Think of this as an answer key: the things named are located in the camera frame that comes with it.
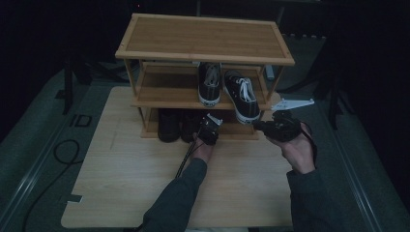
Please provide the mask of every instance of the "wooden shoe rack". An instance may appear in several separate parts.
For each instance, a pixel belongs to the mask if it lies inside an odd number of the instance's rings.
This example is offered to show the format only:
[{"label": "wooden shoe rack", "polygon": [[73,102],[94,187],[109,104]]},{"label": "wooden shoe rack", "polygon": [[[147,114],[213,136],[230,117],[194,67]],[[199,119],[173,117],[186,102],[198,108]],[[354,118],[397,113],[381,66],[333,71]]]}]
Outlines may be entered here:
[{"label": "wooden shoe rack", "polygon": [[[249,77],[262,113],[280,101],[275,92],[280,74],[284,66],[294,65],[274,22],[159,14],[133,14],[115,55],[126,64],[132,105],[143,119],[142,137],[157,137],[158,108],[193,108],[223,119],[221,139],[257,139],[252,126],[236,120],[234,105],[222,88],[214,107],[199,102],[198,62],[222,63],[221,76],[237,70]],[[132,59],[140,64],[136,83]],[[269,90],[263,75],[266,65],[278,66]]]}]

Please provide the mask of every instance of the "wooden board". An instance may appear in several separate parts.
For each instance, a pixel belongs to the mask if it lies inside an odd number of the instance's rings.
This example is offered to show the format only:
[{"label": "wooden board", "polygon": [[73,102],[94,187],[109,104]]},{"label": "wooden board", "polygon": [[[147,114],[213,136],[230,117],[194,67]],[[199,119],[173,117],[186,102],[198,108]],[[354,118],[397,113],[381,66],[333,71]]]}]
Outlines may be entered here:
[{"label": "wooden board", "polygon": [[116,52],[123,59],[294,65],[270,21],[133,14]]},{"label": "wooden board", "polygon": [[[131,98],[130,87],[112,89],[73,188],[82,200],[68,202],[63,226],[136,227],[174,178],[189,145],[141,138]],[[258,140],[218,141],[189,227],[291,225],[285,176],[290,169],[263,134]]]}]

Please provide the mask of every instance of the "black shoe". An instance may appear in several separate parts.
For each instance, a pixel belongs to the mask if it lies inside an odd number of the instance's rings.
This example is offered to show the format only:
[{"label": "black shoe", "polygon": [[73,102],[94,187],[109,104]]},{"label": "black shoe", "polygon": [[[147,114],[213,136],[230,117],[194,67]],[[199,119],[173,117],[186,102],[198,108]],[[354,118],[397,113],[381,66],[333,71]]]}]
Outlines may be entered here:
[{"label": "black shoe", "polygon": [[158,109],[158,138],[162,142],[173,142],[180,137],[179,109]]},{"label": "black shoe", "polygon": [[260,110],[250,79],[237,71],[227,71],[222,80],[223,90],[235,105],[236,118],[242,124],[259,119]]},{"label": "black shoe", "polygon": [[185,142],[193,142],[193,133],[199,131],[202,117],[205,113],[202,110],[187,109],[182,118],[181,138]]},{"label": "black shoe", "polygon": [[220,102],[220,64],[201,63],[198,78],[199,101],[207,107]]}]

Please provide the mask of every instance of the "floor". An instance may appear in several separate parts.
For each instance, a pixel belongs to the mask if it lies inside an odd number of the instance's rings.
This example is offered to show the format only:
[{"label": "floor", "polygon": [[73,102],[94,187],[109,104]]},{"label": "floor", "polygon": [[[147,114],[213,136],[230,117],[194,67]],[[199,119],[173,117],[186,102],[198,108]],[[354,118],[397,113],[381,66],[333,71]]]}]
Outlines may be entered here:
[{"label": "floor", "polygon": [[[323,40],[285,37],[296,65],[284,71],[279,89],[307,75]],[[119,74],[127,79],[124,72]],[[0,231],[123,231],[66,229],[60,219],[80,169],[80,164],[62,162],[85,157],[110,89],[128,83],[97,74],[90,86],[75,81],[72,109],[62,115],[63,101],[55,95],[64,87],[63,76],[59,72],[48,81],[0,145]],[[314,87],[313,83],[282,97],[307,100]],[[333,130],[327,120],[328,105],[325,99],[292,113],[313,127],[319,147],[318,165],[326,173],[324,181],[331,196],[343,206],[348,218],[343,223],[349,231],[410,231],[410,217],[361,122],[341,104],[338,130]],[[263,232],[291,230],[289,226],[259,228]]]}]

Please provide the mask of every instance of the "sneaker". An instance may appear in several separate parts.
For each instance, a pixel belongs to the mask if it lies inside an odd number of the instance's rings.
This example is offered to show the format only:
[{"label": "sneaker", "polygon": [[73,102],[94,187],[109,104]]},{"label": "sneaker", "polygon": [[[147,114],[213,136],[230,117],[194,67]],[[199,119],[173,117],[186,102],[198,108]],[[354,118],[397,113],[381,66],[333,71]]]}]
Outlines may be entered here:
[{"label": "sneaker", "polygon": [[173,142],[180,137],[179,110],[158,109],[158,138],[162,142]]},{"label": "sneaker", "polygon": [[198,132],[202,117],[202,110],[186,109],[182,118],[181,138],[184,142],[193,142],[193,133]]},{"label": "sneaker", "polygon": [[259,119],[260,110],[250,79],[237,71],[227,71],[222,80],[223,90],[235,105],[236,118],[242,124]]},{"label": "sneaker", "polygon": [[207,107],[220,102],[220,64],[200,63],[198,78],[199,101]]}]

